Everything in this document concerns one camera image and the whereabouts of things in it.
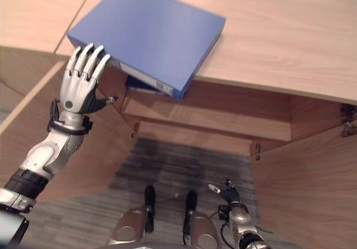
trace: wood grain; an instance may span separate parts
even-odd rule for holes
[[[196,79],[357,103],[357,0],[181,1],[227,18]]]
[[[48,52],[0,47],[0,80],[25,96],[63,56]]]
[[[262,225],[303,248],[357,243],[357,136],[342,128],[293,142],[252,161]]]
[[[231,137],[219,133],[194,130],[161,123],[142,121],[139,127],[139,137],[180,145],[198,147],[240,156],[250,155],[249,139]]]
[[[288,96],[193,82],[182,100],[129,91],[122,112],[142,118],[289,141]]]
[[[1,0],[0,45],[54,52],[84,0]]]
[[[0,110],[10,112],[22,98],[22,94],[0,82]]]
[[[49,106],[59,96],[62,75],[62,68],[55,65],[1,124],[0,184],[17,170],[29,149],[45,139]],[[97,97],[104,96],[97,92]],[[48,184],[40,200],[104,189],[134,145],[136,137],[131,138],[131,128],[114,107],[106,107],[90,118],[93,129],[65,170]]]
[[[292,96],[291,139],[299,140],[342,124],[340,103]]]

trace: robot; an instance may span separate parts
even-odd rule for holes
[[[104,46],[94,44],[77,47],[66,66],[60,90],[60,103],[63,111],[59,114],[58,101],[53,101],[47,137],[35,145],[27,154],[19,169],[0,188],[0,247],[12,247],[20,243],[29,221],[23,214],[29,213],[36,204],[36,198],[47,183],[67,164],[70,156],[79,149],[84,136],[93,123],[84,114],[90,114],[111,104],[117,97],[96,99],[95,90],[101,73],[110,55],[104,53]],[[270,249],[258,234],[248,213],[240,202],[239,194],[231,181],[221,190],[209,184],[208,187],[228,205],[219,206],[219,217],[224,226],[229,226],[235,248]],[[155,189],[145,189],[145,204],[126,211],[103,249],[181,249],[183,245],[166,245],[143,242],[145,233],[153,231],[155,216]],[[218,232],[210,217],[196,211],[197,195],[191,191],[187,196],[186,215],[182,230],[184,244],[189,238],[189,246],[199,249],[222,248]]]

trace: gray carpet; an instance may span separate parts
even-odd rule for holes
[[[235,182],[242,202],[259,223],[248,159],[141,139],[106,191],[36,205],[28,215],[30,228],[22,245],[48,249],[100,247],[118,218],[128,208],[142,205],[143,191],[148,184],[156,188],[157,212],[155,231],[145,236],[146,241],[181,244],[186,194],[196,190],[197,209],[212,214],[224,201],[212,193],[207,184],[222,185],[225,178]],[[222,224],[217,216],[214,223],[217,227]],[[299,248],[276,235],[261,234],[273,248]],[[225,235],[232,242],[228,229]]]

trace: metal hinge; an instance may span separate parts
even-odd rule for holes
[[[138,134],[138,130],[139,130],[139,123],[136,122],[135,125],[134,125],[134,132],[132,132],[131,134],[131,138],[134,138],[137,134]]]
[[[340,110],[344,126],[342,137],[357,135],[357,126],[353,122],[354,116],[357,114],[357,107],[351,104],[341,104]]]
[[[256,161],[260,161],[262,159],[262,157],[260,156],[261,148],[262,148],[262,146],[260,145],[260,143],[255,144],[255,160]]]

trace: robot finger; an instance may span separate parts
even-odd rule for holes
[[[95,80],[99,80],[103,70],[104,70],[104,67],[106,66],[106,64],[108,63],[110,59],[110,55],[109,54],[106,54],[103,56],[103,58],[101,59],[101,61],[99,62],[99,64],[96,66],[94,72],[93,72],[93,75],[91,76],[92,79],[95,79]]]
[[[98,59],[98,55],[104,50],[104,46],[100,45],[98,46],[94,52],[91,54],[91,56],[89,57],[87,63],[84,66],[83,72],[82,72],[82,77],[84,77],[85,79],[90,79],[94,67],[95,67],[95,63],[97,62]]]
[[[72,75],[74,65],[76,64],[76,61],[79,57],[81,50],[82,48],[80,46],[77,46],[76,49],[73,51],[70,59],[68,60],[65,75],[68,76]]]
[[[83,48],[83,51],[80,53],[78,60],[74,66],[73,73],[77,76],[81,76],[83,67],[87,61],[88,55],[93,52],[94,44],[88,44],[86,47]]]

